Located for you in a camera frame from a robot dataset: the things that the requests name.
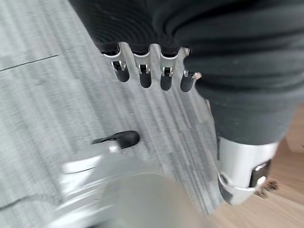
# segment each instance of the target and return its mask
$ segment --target gray carpet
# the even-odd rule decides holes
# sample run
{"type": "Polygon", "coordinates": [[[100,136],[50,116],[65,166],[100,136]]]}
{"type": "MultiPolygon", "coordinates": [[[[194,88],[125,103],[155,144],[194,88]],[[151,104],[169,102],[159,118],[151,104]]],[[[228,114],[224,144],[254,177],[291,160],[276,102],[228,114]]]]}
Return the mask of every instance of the gray carpet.
{"type": "Polygon", "coordinates": [[[123,130],[141,135],[126,156],[161,167],[203,215],[221,203],[212,117],[195,89],[179,88],[183,53],[164,92],[157,47],[149,89],[124,51],[127,83],[116,79],[66,0],[0,1],[0,206],[44,194],[1,211],[1,228],[42,227],[60,200],[62,162],[123,130]]]}

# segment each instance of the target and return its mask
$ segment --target prosthetic hand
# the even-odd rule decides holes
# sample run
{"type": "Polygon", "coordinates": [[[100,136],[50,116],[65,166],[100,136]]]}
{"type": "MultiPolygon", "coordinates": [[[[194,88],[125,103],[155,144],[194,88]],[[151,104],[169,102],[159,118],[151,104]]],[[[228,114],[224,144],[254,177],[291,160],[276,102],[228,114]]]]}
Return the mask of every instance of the prosthetic hand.
{"type": "Polygon", "coordinates": [[[271,160],[304,95],[303,0],[70,0],[118,80],[129,79],[119,42],[151,85],[150,44],[160,46],[160,84],[171,87],[187,48],[181,89],[195,72],[218,135],[218,183],[237,205],[266,180],[271,160]]]}

